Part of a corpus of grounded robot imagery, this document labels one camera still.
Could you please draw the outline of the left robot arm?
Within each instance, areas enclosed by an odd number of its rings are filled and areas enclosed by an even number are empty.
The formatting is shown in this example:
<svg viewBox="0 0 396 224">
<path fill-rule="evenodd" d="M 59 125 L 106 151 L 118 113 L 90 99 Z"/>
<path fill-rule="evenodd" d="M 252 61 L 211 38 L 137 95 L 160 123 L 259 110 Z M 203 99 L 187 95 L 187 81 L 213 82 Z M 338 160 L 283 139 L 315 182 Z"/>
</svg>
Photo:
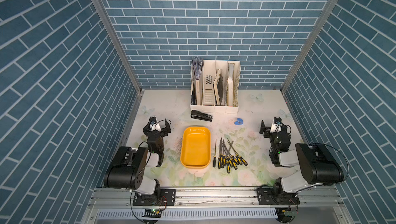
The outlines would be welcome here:
<svg viewBox="0 0 396 224">
<path fill-rule="evenodd" d="M 144 128 L 146 147 L 137 150 L 121 146 L 113 157 L 104 177 L 103 184 L 112 189 L 129 189 L 144 201 L 157 202 L 161 199 L 160 183 L 144 175 L 147 167 L 161 167 L 164 160 L 164 137 L 171 133 L 170 123 L 149 122 Z"/>
</svg>

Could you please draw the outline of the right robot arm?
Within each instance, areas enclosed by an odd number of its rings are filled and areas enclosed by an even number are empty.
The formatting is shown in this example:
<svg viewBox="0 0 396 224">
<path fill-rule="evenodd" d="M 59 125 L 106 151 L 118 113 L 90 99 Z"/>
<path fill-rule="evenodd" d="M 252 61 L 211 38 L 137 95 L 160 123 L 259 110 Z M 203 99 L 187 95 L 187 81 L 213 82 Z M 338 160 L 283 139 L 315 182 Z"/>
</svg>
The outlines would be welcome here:
<svg viewBox="0 0 396 224">
<path fill-rule="evenodd" d="M 293 174 L 276 179 L 273 195 L 292 196 L 316 186 L 344 182 L 344 172 L 325 144 L 296 143 L 291 149 L 291 127 L 276 117 L 271 126 L 261 122 L 259 133 L 270 140 L 269 158 L 275 167 L 293 168 Z"/>
</svg>

